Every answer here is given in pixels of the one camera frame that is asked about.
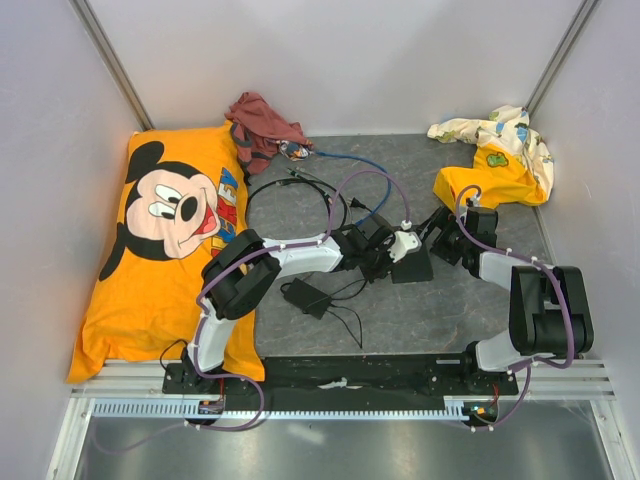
blue cable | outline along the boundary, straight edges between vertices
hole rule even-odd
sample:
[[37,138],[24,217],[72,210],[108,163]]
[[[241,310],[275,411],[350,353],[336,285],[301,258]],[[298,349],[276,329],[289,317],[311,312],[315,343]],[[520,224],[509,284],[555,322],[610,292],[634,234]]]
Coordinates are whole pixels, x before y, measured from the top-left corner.
[[[313,153],[315,153],[316,155],[320,156],[320,157],[329,157],[329,158],[348,158],[351,160],[357,160],[359,162],[363,162],[363,163],[367,163],[369,165],[371,165],[372,167],[376,167],[378,170],[384,172],[384,173],[389,173],[385,170],[385,168],[374,162],[373,160],[369,160],[368,158],[365,157],[359,157],[358,155],[343,155],[343,154],[335,154],[335,153],[327,153],[327,152],[322,152],[320,150],[313,150]],[[391,181],[387,180],[387,193],[384,194],[384,198],[382,199],[382,201],[376,206],[376,208],[374,208],[373,210],[371,210],[371,212],[369,212],[369,215],[367,215],[366,217],[364,217],[362,220],[358,220],[356,222],[356,225],[360,225],[362,222],[364,222],[367,218],[369,218],[371,215],[373,215],[374,213],[377,213],[378,210],[380,210],[382,208],[382,206],[387,203],[387,200],[389,199],[389,196],[391,195]]]

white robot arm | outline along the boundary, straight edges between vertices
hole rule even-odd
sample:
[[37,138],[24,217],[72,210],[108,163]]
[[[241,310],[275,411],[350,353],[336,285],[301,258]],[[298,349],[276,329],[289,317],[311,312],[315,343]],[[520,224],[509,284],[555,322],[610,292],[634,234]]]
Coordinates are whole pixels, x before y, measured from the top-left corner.
[[[452,227],[451,215],[444,212],[439,226],[442,233],[434,241],[432,253],[463,266],[482,280],[510,291],[509,328],[493,338],[474,342],[468,353],[475,368],[484,372],[504,372],[512,365],[532,356],[566,355],[567,333],[557,309],[553,289],[545,277],[530,263],[514,257],[481,251],[464,242]],[[495,232],[497,214],[479,209],[469,222],[480,238],[487,241]],[[219,367],[236,321],[252,311],[277,279],[307,272],[334,272],[360,268],[365,279],[383,278],[408,254],[421,247],[418,233],[392,228],[378,215],[359,228],[335,231],[324,242],[318,235],[308,239],[277,241],[260,238],[253,230],[242,232],[203,270],[205,285],[225,268],[256,249],[287,244],[308,243],[302,248],[274,249],[247,262],[245,272],[239,268],[227,275],[203,298],[202,331],[199,348],[189,345],[191,361],[202,371]],[[593,328],[582,275],[574,267],[555,267],[564,297],[570,306],[576,353],[588,351],[593,343]]]
[[[259,239],[255,232],[247,230],[234,240],[235,243],[241,244],[238,248],[240,253],[233,258],[223,258],[225,266],[244,254],[248,245],[256,248],[256,242],[259,242],[262,248],[295,244],[311,246],[283,247],[272,251],[267,254],[268,258],[261,258],[259,262],[250,265],[246,274],[238,272],[236,275],[229,275],[226,282],[221,282],[212,290],[211,295],[203,298],[208,313],[201,313],[200,321],[203,322],[203,327],[197,349],[198,365],[203,371],[210,371],[222,364],[225,347],[237,320],[255,308],[276,279],[302,273],[333,272],[360,267],[365,278],[373,280],[385,276],[395,264],[407,254],[418,250],[421,245],[416,233],[394,232],[378,216],[365,222],[363,227],[346,234],[334,232],[324,242],[320,241],[322,237],[323,234],[320,234],[306,239],[279,241]],[[214,278],[214,274],[210,272],[215,273],[223,269],[223,266],[216,265],[220,260],[220,257],[217,257],[205,267],[205,284]],[[241,285],[252,276],[254,278],[250,283],[253,287]],[[188,352],[191,361],[194,362],[196,359],[193,343],[188,346]]]

brown cloth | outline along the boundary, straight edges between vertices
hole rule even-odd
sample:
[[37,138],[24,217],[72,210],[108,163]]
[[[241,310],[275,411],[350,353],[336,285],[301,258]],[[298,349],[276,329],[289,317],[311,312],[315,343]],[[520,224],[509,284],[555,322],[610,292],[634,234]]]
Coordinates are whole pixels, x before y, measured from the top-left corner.
[[280,140],[312,146],[299,123],[288,123],[255,92],[243,93],[225,117],[233,122],[231,136],[238,146],[238,161],[251,175],[269,166]]

black power adapter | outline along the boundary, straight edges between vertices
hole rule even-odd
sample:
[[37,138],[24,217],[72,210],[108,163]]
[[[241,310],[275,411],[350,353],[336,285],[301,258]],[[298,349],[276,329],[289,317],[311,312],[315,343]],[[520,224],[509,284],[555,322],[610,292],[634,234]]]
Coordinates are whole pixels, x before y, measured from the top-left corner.
[[298,278],[284,291],[284,299],[318,320],[322,319],[332,301],[330,295]]

yellow pillow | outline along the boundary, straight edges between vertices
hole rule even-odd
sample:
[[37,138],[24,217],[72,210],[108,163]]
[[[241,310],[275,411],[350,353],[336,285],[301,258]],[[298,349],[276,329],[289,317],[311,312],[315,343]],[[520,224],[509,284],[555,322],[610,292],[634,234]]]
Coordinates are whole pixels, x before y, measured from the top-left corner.
[[[78,334],[68,382],[90,378],[108,358],[157,360],[176,339],[192,340],[200,273],[247,228],[247,187],[230,127],[131,138],[115,245]],[[238,321],[224,369],[261,381],[254,325],[255,312]],[[165,357],[180,351],[176,346]]]

